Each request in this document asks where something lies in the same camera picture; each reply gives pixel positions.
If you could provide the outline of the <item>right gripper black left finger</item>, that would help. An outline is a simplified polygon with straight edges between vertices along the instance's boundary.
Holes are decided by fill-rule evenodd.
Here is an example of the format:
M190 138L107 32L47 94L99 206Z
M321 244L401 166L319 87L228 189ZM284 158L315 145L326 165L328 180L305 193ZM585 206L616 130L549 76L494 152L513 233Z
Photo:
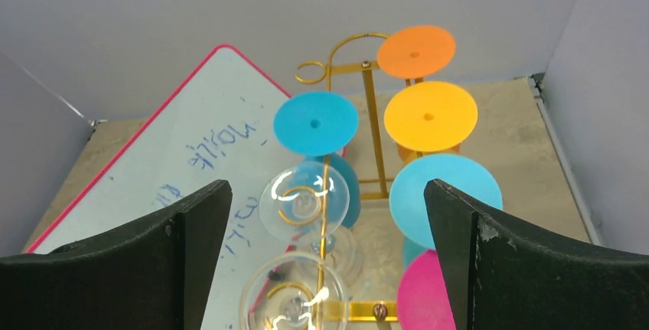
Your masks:
M216 180L126 224L1 260L3 329L199 329L233 192Z

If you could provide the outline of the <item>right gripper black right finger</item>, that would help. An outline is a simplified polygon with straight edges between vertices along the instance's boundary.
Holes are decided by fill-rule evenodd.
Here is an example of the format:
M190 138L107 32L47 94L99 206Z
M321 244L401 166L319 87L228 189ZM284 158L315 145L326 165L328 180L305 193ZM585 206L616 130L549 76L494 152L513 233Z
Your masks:
M646 329L648 258L554 233L434 179L424 192L459 329Z

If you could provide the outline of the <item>pink wine glass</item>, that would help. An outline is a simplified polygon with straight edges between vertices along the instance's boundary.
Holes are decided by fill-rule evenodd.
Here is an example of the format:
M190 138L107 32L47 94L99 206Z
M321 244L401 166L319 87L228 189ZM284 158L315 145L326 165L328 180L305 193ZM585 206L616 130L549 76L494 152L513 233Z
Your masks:
M427 250L405 269L396 296L403 330L455 330L438 254Z

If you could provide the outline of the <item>light blue wine glass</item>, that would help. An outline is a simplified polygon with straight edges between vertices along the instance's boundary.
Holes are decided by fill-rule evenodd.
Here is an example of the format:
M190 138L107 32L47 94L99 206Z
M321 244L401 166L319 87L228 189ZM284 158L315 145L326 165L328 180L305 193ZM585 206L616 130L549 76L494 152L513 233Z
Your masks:
M451 153L435 153L420 158L415 153L411 154L395 177L389 196L392 219L404 235L404 268L420 254L435 249L424 189L429 181L437 178L485 204L499 210L503 208L504 200L499 184L476 161Z

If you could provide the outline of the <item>front clear wine glass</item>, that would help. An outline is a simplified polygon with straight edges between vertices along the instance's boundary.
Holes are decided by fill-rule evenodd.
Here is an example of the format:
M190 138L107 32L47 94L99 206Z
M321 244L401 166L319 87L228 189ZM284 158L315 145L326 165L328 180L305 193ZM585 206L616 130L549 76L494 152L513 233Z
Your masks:
M348 326L350 296L322 258L284 253L261 266L241 293L240 329L334 329Z

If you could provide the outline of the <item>clear wine glass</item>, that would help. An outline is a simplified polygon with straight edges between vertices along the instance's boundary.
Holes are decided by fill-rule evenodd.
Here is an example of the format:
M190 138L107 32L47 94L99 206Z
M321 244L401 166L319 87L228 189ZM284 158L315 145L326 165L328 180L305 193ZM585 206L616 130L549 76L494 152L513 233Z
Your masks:
M263 190L259 217L266 231L293 250L325 258L352 287L364 257L351 228L360 216L360 184L336 155L307 157L280 172Z
M334 329L348 326L350 296L322 258L284 253L261 266L241 293L240 329Z

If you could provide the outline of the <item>rear clear wine glass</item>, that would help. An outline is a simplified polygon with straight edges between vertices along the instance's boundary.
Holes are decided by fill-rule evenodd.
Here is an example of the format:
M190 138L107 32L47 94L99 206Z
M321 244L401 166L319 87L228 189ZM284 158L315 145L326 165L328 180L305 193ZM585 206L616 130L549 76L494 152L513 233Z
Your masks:
M336 155L307 157L280 172L263 190L259 217L266 231L293 250L325 258L352 287L364 257L351 228L360 216L360 184Z

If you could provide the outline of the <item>yellow wine glass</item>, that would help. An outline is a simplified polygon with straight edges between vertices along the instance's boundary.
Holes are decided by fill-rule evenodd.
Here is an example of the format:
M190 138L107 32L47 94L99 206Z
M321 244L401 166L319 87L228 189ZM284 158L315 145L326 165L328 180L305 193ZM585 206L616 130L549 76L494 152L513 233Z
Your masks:
M458 154L477 122L474 97L442 81L424 81L399 91L383 114L386 132L406 165L424 155Z

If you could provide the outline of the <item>rear blue wine glass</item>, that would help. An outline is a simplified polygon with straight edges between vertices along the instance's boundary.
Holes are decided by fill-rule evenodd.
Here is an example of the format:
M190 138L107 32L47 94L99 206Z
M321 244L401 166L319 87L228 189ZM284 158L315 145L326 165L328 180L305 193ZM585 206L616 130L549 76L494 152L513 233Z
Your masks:
M349 208L341 225L351 228L360 216L360 182L356 172L339 152L356 135L360 119L354 104L345 97L327 91L303 93L279 107L273 131L279 143L302 155L306 162L323 162L347 182Z

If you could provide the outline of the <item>orange wine glass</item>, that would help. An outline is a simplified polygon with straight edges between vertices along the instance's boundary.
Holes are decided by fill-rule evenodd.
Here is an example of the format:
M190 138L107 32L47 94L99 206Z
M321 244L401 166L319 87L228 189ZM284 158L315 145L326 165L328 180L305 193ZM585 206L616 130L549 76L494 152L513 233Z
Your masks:
M385 39L377 52L377 63L384 73L404 80L409 87L446 67L455 51L450 31L435 25L416 25Z

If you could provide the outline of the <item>red framed whiteboard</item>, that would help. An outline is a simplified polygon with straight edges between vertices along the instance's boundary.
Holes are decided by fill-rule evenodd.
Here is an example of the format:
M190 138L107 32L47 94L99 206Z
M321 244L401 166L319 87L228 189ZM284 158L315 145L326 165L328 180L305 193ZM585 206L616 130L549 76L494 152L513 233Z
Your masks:
M35 251L101 233L227 180L233 206L203 328L240 329L244 286L288 247L266 231L258 212L268 183L304 161L273 131L287 100L236 48L220 45L38 238Z

